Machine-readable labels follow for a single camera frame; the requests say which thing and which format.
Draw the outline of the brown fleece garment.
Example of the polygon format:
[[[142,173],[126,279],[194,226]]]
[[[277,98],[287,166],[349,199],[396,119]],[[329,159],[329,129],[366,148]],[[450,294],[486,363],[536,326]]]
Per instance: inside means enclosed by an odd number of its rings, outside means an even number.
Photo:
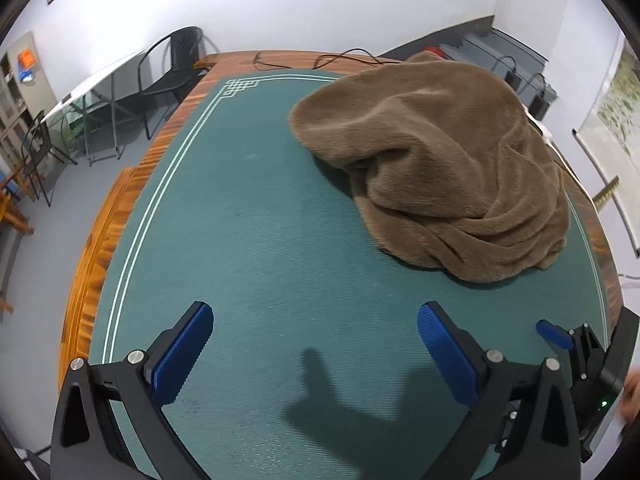
[[[492,283],[547,269],[570,213],[558,165],[508,84],[431,52],[327,84],[293,136],[344,172],[370,237],[410,266]]]

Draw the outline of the black folding chair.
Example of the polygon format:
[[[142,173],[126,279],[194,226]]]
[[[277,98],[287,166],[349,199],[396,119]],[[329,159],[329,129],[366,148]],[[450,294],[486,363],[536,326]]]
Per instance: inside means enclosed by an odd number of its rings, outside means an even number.
[[[44,120],[43,112],[39,112],[36,115],[26,132],[21,143],[21,156],[23,162],[23,174],[29,180],[29,184],[32,188],[32,192],[34,192],[35,198],[39,198],[39,193],[37,191],[37,185],[39,185],[44,200],[48,206],[51,206],[51,200],[46,187],[44,186],[43,177],[41,177],[38,170],[39,165],[49,156],[52,156],[58,162],[62,162],[63,165],[66,165],[69,162],[70,164],[77,166],[78,162],[76,162],[70,154],[61,150],[53,143],[48,125]]]

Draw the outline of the hanging scroll painting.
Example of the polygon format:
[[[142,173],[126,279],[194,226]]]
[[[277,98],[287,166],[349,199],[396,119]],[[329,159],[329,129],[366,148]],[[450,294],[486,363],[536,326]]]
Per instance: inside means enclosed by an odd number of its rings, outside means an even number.
[[[604,182],[639,250],[639,59],[628,42],[596,104],[575,134]]]

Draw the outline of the green table mat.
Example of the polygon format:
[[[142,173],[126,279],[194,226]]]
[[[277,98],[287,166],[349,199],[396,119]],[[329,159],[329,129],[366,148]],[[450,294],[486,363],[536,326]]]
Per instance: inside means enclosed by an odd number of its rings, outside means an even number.
[[[586,227],[549,269],[473,285],[375,248],[346,176],[292,135],[313,70],[221,81],[171,141],[108,266],[90,360],[148,348],[192,302],[215,327],[164,413],[214,479],[416,479],[465,416],[416,329],[440,303],[486,349],[537,364],[536,325],[610,338]]]

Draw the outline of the black power adapter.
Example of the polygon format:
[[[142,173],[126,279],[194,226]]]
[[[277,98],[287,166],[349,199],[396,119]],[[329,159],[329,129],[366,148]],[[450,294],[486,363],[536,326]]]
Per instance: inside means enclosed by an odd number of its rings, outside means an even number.
[[[506,70],[506,74],[503,77],[503,80],[513,91],[518,92],[518,89],[520,88],[522,82],[522,78],[518,74],[518,62],[516,62],[516,59],[512,55],[501,55],[496,58],[494,67],[497,68],[499,64],[504,65],[508,68]]]
[[[540,81],[540,87],[536,87],[534,85],[535,80]],[[536,91],[533,99],[530,101],[529,106],[527,107],[528,114],[534,119],[538,120],[538,122],[541,122],[550,107],[550,103],[547,100],[548,84],[546,81],[546,77],[541,72],[534,73],[529,77],[529,80],[526,81],[526,86],[529,88],[534,88]]]

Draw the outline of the wooden chair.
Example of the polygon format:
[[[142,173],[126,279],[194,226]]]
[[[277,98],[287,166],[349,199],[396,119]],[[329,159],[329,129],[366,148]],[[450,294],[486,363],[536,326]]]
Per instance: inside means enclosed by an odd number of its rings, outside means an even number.
[[[35,233],[20,209],[22,197],[35,199],[26,183],[23,168],[24,164],[18,162],[8,174],[1,175],[1,314],[14,313],[14,307],[6,300],[6,289],[15,253],[21,239]]]

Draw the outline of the wooden bench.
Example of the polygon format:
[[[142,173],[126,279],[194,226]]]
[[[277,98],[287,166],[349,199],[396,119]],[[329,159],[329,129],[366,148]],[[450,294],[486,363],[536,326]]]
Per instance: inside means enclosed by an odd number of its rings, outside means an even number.
[[[134,167],[124,168],[94,220],[70,286],[58,352],[58,390],[62,389],[70,362],[88,358],[96,312],[108,267],[134,208]]]

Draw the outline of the red ball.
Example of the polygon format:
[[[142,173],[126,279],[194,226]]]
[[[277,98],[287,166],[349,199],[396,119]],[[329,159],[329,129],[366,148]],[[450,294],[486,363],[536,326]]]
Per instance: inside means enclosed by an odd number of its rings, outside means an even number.
[[[439,58],[446,58],[446,53],[440,47],[429,46],[424,49],[425,52],[437,55]]]

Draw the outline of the glass side table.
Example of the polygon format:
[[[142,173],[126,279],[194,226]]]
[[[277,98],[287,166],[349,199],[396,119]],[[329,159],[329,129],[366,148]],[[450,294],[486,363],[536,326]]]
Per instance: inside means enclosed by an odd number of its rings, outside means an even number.
[[[126,148],[120,132],[141,120],[139,78],[149,73],[144,53],[136,52],[78,84],[44,115],[43,121],[51,131],[58,130],[62,141],[78,141],[90,166],[120,159]]]

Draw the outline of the beige storage cabinet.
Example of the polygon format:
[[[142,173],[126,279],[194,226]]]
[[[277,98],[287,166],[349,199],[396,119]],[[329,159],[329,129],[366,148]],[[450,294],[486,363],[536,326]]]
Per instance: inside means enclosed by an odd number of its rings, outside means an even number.
[[[26,32],[1,52],[1,171],[5,174],[22,160],[21,144],[40,112],[56,104],[40,63],[34,35]]]

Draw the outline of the black metal chair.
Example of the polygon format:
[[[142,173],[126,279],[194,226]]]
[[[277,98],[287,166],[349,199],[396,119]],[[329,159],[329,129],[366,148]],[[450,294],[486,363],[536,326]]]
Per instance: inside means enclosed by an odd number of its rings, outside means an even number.
[[[200,59],[203,38],[204,32],[198,26],[186,26],[163,36],[144,52],[137,66],[138,95],[143,101],[155,100],[158,96],[172,96],[176,107],[180,106],[204,73],[204,68],[195,67]],[[165,42],[168,43],[168,70],[156,81],[145,84],[142,80],[142,64]]]

